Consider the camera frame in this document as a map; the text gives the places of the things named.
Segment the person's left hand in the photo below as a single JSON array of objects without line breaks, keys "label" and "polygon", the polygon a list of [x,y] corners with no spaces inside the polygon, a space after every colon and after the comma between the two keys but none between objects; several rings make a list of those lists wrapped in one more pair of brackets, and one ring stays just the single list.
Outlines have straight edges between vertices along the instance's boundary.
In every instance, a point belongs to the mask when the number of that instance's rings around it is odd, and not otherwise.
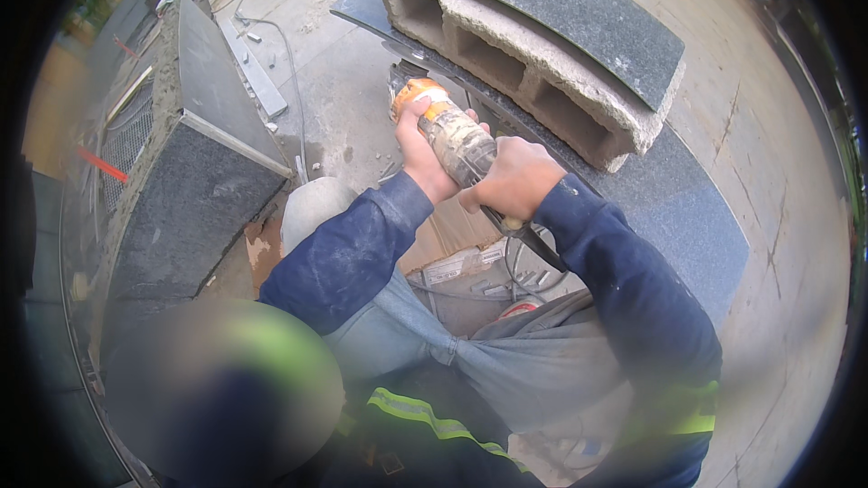
[{"label": "person's left hand", "polygon": [[[428,200],[436,205],[458,194],[461,188],[440,166],[440,161],[428,145],[428,140],[419,132],[419,117],[425,113],[430,103],[430,99],[425,97],[418,102],[407,104],[397,121],[395,137],[401,146],[401,152],[404,153],[404,171],[425,192]],[[477,123],[479,122],[479,116],[473,110],[467,110],[465,113]],[[479,126],[486,132],[489,131],[489,125],[481,123]]]}]

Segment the cinder block hole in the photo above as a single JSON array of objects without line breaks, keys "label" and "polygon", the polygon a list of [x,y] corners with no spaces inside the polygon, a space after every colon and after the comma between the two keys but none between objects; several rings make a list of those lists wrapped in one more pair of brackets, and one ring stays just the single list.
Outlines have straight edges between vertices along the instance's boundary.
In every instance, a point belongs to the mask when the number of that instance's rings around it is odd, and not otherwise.
[{"label": "cinder block hole", "polygon": [[443,39],[443,9],[436,0],[400,0],[404,16],[408,21],[417,23],[432,31],[432,36]]},{"label": "cinder block hole", "polygon": [[545,81],[542,86],[534,99],[534,105],[551,117],[549,129],[568,144],[578,143],[584,150],[593,153],[600,150],[603,143],[613,136],[563,91]]},{"label": "cinder block hole", "polygon": [[508,88],[518,89],[526,68],[522,61],[510,57],[503,50],[490,45],[463,28],[456,28],[458,29],[458,54],[461,57],[477,63],[489,75],[500,80]]}]

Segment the light blue jeans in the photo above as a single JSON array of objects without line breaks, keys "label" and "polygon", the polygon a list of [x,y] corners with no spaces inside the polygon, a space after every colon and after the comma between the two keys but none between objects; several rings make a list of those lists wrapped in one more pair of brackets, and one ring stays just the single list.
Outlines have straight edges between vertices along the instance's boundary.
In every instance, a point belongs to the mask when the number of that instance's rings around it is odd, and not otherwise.
[{"label": "light blue jeans", "polygon": [[[356,197],[335,178],[294,190],[280,230],[292,251]],[[469,340],[450,334],[395,269],[350,320],[324,337],[347,380],[375,377],[434,358],[455,365],[514,432],[568,422],[613,392],[623,374],[587,290],[496,320]]]}]

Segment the curved granite slab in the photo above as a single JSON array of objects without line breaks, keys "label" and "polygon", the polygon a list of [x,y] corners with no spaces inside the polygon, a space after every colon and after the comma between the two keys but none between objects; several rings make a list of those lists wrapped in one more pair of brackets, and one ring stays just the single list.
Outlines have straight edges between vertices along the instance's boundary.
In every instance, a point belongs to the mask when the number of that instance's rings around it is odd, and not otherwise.
[{"label": "curved granite slab", "polygon": [[567,38],[657,111],[684,42],[633,0],[500,0]]},{"label": "curved granite slab", "polygon": [[644,157],[629,158],[617,174],[589,166],[503,93],[442,55],[393,28],[383,0],[338,0],[331,13],[409,49],[421,66],[466,88],[512,129],[543,144],[561,165],[617,203],[630,226],[666,256],[720,328],[747,263],[748,245],[717,187],[668,125]]}]

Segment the person's right hand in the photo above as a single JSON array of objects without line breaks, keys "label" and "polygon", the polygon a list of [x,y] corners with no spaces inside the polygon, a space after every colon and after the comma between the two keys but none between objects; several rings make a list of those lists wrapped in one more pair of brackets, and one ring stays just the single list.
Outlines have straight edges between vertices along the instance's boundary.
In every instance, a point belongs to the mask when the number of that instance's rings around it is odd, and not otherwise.
[{"label": "person's right hand", "polygon": [[479,211],[480,205],[487,205],[505,216],[529,221],[548,191],[567,171],[539,144],[508,136],[495,141],[497,157],[488,175],[470,189],[462,190],[458,200],[471,213]]}]

